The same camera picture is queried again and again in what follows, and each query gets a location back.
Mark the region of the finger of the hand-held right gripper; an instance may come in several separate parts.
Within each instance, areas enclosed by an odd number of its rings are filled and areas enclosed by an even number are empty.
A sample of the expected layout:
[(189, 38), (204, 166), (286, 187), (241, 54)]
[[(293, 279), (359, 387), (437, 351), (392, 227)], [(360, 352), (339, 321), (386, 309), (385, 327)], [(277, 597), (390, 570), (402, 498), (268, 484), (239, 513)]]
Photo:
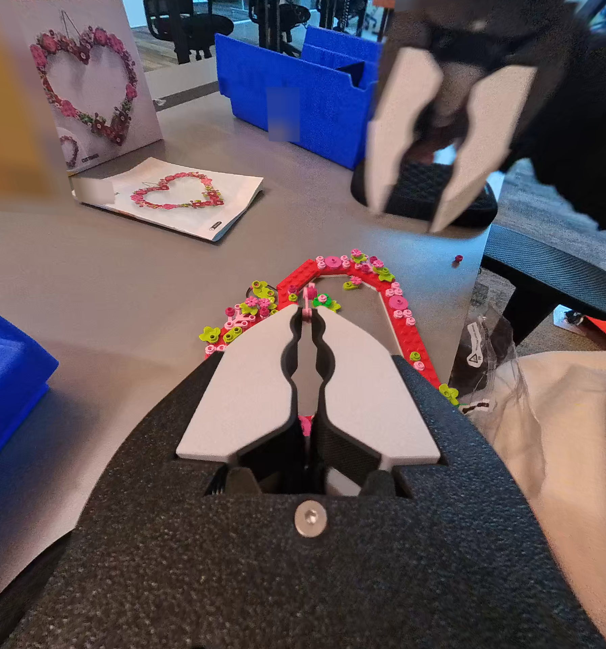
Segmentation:
[(489, 175), (500, 168), (535, 75), (535, 67), (506, 66), (473, 86), (467, 104), (468, 132), (440, 196), (430, 232), (442, 231), (453, 223), (485, 188)]
[(386, 212), (402, 157), (415, 139), (416, 120), (443, 79), (431, 53), (416, 47), (386, 49), (379, 73), (364, 162), (366, 204), (374, 214)]

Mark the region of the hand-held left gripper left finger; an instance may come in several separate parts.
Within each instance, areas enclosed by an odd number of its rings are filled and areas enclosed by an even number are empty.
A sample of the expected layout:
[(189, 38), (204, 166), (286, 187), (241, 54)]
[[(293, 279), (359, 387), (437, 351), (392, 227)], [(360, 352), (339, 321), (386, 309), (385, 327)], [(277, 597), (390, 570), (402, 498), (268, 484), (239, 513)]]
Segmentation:
[(221, 354), (177, 457), (230, 463), (296, 427), (292, 375), (300, 335), (301, 309), (292, 304), (236, 338)]

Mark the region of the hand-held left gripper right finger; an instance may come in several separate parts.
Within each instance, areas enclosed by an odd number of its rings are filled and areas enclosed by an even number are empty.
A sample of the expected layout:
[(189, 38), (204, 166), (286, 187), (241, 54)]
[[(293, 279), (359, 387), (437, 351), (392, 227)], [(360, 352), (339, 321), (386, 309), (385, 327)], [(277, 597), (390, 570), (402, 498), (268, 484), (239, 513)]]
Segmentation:
[(312, 318), (322, 377), (313, 446), (340, 473), (433, 465), (440, 450), (394, 357), (357, 325), (320, 307)]

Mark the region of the red heart brick wreath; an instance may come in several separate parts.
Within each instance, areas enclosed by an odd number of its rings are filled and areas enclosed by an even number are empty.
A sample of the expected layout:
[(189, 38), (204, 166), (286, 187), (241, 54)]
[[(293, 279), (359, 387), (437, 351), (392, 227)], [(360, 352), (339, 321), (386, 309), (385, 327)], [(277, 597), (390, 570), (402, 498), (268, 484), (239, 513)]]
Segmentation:
[(246, 296), (225, 310), (226, 320), (221, 327), (204, 327), (200, 340), (205, 344), (204, 358), (222, 353), (242, 333), (266, 321), (287, 306), (304, 308), (302, 291), (314, 282), (317, 295), (327, 293), (318, 287), (320, 279), (338, 277), (344, 291), (375, 291), (385, 311), (397, 348), (414, 369), (423, 375), (454, 406), (459, 406), (459, 393), (446, 383), (440, 383), (437, 373), (418, 331), (409, 300), (395, 275), (384, 261), (358, 248), (349, 255), (316, 256), (295, 268), (279, 283), (254, 280)]

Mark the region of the grey desk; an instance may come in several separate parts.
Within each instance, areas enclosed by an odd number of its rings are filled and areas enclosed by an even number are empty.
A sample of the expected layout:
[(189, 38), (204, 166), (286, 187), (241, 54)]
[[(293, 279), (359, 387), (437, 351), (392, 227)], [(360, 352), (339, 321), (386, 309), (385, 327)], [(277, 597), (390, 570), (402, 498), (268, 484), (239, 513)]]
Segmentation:
[[(198, 339), (251, 280), (280, 281), (308, 258), (377, 255), (402, 284), (441, 381), (450, 377), (488, 229), (373, 215), (352, 173), (232, 115), (218, 92), (158, 113), (163, 141), (90, 169), (146, 157), (262, 176), (263, 193), (216, 244), (87, 206), (0, 214), (0, 314), (58, 361), (50, 390), (0, 452), (0, 593), (75, 527), (117, 449), (203, 360)], [(460, 265), (454, 265), (462, 255)]]

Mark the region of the blue plastic bin with divider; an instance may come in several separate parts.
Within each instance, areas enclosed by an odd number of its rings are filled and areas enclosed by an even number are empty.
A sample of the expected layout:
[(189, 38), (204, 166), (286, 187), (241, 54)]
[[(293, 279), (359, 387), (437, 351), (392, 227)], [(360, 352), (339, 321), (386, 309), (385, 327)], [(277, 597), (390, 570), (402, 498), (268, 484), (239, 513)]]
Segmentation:
[(364, 158), (382, 43), (309, 27), (299, 58), (217, 35), (234, 117), (347, 169)]

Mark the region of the clear plastic bag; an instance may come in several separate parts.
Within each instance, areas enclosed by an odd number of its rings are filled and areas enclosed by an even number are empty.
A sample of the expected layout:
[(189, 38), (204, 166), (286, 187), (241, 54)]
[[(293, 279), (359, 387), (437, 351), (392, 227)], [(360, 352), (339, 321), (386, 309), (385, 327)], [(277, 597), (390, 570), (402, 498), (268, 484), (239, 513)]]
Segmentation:
[(469, 310), (448, 385), (459, 392), (459, 409), (471, 420), (492, 420), (509, 407), (529, 408), (513, 329), (489, 302)]

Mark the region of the black office chair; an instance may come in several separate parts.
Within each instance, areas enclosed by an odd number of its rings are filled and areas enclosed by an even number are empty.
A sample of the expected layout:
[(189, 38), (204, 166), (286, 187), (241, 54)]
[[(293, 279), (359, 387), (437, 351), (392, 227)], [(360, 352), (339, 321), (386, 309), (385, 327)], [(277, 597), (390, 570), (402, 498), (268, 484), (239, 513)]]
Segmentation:
[(258, 46), (299, 58), (301, 50), (292, 45), (292, 30), (306, 26), (310, 10), (294, 1), (249, 1), (250, 21), (258, 26)]
[(191, 53), (197, 61), (210, 59), (216, 35), (234, 31), (231, 19), (213, 13), (212, 1), (203, 13), (195, 11), (193, 1), (144, 1), (143, 7), (150, 34), (174, 44), (179, 64), (189, 63)]

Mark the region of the heart wreath instruction booklet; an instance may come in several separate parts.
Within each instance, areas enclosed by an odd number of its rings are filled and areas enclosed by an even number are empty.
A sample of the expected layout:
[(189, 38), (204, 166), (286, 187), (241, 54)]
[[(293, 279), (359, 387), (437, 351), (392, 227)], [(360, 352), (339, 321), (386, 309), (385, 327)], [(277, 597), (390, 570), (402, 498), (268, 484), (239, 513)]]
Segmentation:
[(78, 181), (89, 178), (71, 177), (73, 196), (85, 206), (215, 243), (247, 213), (264, 178), (147, 158), (124, 173), (94, 179), (112, 201), (96, 200), (93, 190), (78, 197)]

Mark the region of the person's beige trousers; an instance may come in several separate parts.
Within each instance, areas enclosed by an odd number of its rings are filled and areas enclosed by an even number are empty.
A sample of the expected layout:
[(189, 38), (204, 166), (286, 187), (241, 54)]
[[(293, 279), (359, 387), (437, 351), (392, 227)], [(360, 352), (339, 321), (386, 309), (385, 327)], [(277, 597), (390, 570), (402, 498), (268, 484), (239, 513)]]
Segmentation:
[(606, 351), (515, 358), (461, 401), (606, 639)]

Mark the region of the heart wreath set box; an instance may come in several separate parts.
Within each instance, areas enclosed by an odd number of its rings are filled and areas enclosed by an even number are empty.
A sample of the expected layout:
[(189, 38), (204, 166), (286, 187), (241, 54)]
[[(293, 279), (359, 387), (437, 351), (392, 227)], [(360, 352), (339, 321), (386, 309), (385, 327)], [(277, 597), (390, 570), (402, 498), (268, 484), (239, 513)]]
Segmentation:
[(67, 173), (162, 140), (122, 1), (14, 1)]

